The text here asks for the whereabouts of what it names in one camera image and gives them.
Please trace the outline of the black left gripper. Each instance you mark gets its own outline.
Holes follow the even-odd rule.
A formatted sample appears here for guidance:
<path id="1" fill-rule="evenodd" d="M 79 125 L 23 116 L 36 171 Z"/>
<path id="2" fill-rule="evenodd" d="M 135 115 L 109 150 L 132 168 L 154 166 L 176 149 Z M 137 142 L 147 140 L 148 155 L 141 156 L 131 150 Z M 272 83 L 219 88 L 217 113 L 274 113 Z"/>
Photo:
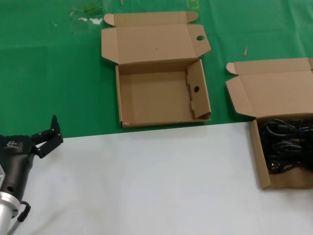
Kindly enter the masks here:
<path id="1" fill-rule="evenodd" d="M 57 116 L 53 115 L 50 129 L 34 135 L 14 135 L 0 137 L 0 165 L 5 177 L 0 187 L 22 200 L 28 175 L 33 166 L 34 154 L 44 158 L 64 142 Z"/>

